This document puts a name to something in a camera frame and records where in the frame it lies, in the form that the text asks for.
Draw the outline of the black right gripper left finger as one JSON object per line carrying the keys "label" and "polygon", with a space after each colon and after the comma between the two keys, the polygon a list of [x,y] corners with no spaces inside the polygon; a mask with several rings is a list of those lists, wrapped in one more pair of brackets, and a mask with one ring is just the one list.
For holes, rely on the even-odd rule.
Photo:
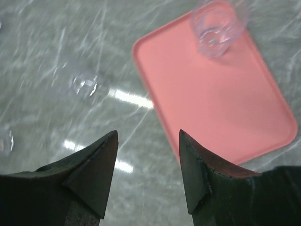
{"label": "black right gripper left finger", "polygon": [[97,226],[104,218],[118,151],[113,130],[35,171],[0,177],[3,226]]}

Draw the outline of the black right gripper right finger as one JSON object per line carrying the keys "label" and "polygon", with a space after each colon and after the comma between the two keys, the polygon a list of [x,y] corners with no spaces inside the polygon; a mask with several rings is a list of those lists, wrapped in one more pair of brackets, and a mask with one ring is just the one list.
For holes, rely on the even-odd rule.
{"label": "black right gripper right finger", "polygon": [[207,150],[183,130],[179,132],[179,157],[194,225],[300,225],[299,166],[257,173]]}

